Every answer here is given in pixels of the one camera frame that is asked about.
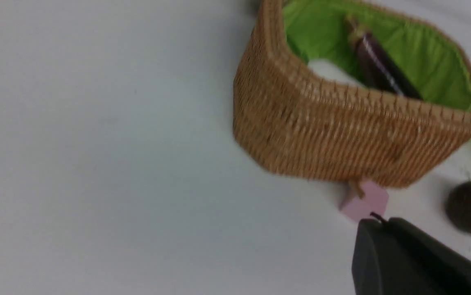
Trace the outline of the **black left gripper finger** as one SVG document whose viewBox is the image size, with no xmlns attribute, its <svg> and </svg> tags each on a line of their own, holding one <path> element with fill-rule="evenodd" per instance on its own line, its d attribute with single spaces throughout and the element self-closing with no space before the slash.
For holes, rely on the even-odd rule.
<svg viewBox="0 0 471 295">
<path fill-rule="evenodd" d="M 399 217 L 358 223 L 357 295 L 471 295 L 471 260 Z"/>
</svg>

